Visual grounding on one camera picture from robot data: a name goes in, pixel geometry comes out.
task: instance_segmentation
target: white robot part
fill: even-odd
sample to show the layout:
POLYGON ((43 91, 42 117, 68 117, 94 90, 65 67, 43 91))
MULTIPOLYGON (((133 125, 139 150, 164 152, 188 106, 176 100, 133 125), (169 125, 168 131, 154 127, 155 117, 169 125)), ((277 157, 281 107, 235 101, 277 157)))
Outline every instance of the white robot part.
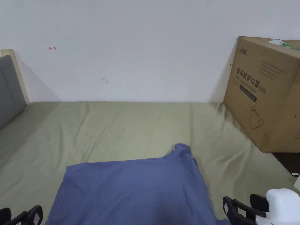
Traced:
POLYGON ((300 196, 290 189, 271 189, 266 194, 267 217, 256 216, 257 225, 300 225, 300 196))

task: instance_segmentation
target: red mark on wall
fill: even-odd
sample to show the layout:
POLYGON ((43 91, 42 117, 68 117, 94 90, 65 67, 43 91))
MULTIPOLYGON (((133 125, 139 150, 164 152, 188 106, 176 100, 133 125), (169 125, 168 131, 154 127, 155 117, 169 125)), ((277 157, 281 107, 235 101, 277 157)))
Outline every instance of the red mark on wall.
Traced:
POLYGON ((56 47, 54 46, 54 48, 51 48, 51 47, 49 47, 48 48, 50 51, 52 51, 52 49, 55 49, 56 50, 56 47))

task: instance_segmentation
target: blue t-shirt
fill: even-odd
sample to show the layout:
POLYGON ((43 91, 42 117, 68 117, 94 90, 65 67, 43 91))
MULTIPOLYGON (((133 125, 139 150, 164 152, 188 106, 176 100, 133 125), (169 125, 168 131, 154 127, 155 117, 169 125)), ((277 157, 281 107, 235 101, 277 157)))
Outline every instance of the blue t-shirt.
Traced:
POLYGON ((162 158, 67 167, 46 222, 52 224, 230 225, 216 219, 184 144, 162 158))

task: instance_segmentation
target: gray headboard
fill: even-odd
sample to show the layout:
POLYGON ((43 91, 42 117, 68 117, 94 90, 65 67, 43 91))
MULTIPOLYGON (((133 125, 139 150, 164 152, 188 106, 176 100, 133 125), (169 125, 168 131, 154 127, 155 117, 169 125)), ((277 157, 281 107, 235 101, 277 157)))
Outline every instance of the gray headboard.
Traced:
POLYGON ((3 50, 0 57, 0 129, 18 116, 27 105, 13 62, 13 50, 3 50))

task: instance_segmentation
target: mattress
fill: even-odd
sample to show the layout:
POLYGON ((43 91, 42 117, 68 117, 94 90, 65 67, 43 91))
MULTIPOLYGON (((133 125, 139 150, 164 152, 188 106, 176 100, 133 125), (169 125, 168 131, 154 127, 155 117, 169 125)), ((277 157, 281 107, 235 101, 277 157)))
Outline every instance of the mattress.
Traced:
POLYGON ((176 143, 191 146, 219 219, 224 196, 249 204, 252 193, 295 191, 296 178, 223 104, 44 102, 0 130, 0 208, 16 216, 41 205, 45 223, 67 166, 158 158, 176 143))

